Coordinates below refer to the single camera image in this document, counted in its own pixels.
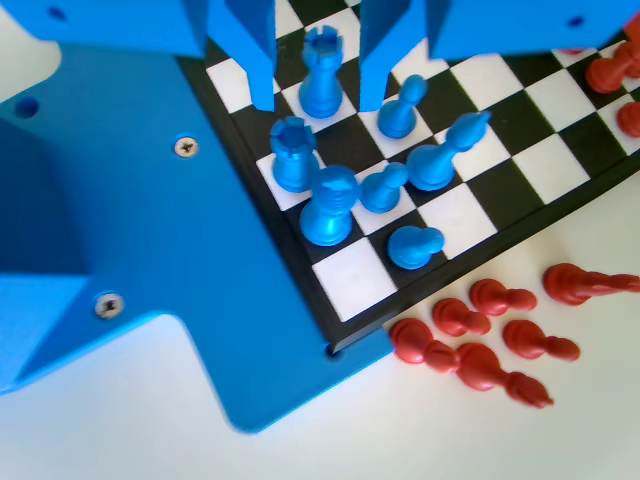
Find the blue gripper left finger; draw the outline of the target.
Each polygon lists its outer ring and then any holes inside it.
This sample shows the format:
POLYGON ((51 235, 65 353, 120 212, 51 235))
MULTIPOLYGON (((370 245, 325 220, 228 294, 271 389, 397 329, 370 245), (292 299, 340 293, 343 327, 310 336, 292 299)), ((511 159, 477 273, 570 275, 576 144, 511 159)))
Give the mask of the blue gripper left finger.
POLYGON ((276 71, 274 0, 208 2, 207 33, 246 72, 258 110, 274 110, 276 71))

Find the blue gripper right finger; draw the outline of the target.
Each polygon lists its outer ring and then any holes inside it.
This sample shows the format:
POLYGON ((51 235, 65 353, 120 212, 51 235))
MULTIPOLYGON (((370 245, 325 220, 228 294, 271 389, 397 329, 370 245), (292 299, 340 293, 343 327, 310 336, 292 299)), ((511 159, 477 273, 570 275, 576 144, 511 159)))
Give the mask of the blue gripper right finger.
POLYGON ((359 110, 378 110, 388 75, 426 36, 424 0, 360 3, 359 110))

